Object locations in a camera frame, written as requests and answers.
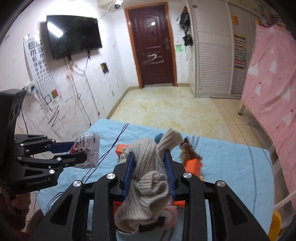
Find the wall-mounted tv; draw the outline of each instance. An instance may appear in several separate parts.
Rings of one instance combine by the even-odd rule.
[[[95,18],[47,15],[46,24],[54,59],[102,47]]]

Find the green sticker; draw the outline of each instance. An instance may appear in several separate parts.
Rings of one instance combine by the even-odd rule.
[[[176,52],[183,52],[183,44],[176,44]]]

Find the poster on wall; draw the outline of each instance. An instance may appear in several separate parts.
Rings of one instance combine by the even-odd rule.
[[[234,67],[238,69],[246,68],[247,41],[244,36],[234,35]]]
[[[239,21],[236,15],[231,15],[231,20],[233,25],[238,25]]]
[[[39,31],[26,35],[23,43],[28,73],[32,76],[31,81],[36,83],[38,93],[47,104],[58,100],[61,96],[48,69]]]

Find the tile floor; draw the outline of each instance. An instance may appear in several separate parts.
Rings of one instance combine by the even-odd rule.
[[[265,148],[239,116],[239,100],[194,98],[189,87],[130,90],[111,119]]]

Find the beige knit sock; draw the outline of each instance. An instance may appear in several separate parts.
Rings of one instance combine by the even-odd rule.
[[[134,153],[136,167],[133,172],[128,197],[115,215],[115,224],[125,232],[136,232],[139,224],[157,220],[170,200],[169,187],[162,156],[183,141],[181,134],[169,129],[160,143],[151,139],[133,142],[124,150],[120,162],[126,161],[130,151]]]

